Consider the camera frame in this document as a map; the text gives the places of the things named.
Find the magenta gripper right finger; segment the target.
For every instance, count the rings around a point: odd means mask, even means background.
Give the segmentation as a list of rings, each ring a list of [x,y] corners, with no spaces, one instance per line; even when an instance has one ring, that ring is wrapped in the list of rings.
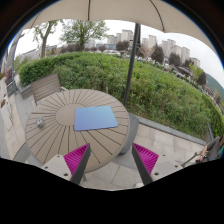
[[[144,185],[182,169],[181,165],[167,155],[159,155],[136,143],[132,144],[132,155]]]

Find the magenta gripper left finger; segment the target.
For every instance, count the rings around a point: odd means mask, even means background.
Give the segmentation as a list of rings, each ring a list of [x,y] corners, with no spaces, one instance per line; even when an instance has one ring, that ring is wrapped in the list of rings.
[[[79,185],[84,175],[90,153],[90,144],[85,144],[65,156],[55,155],[42,166],[42,169]]]

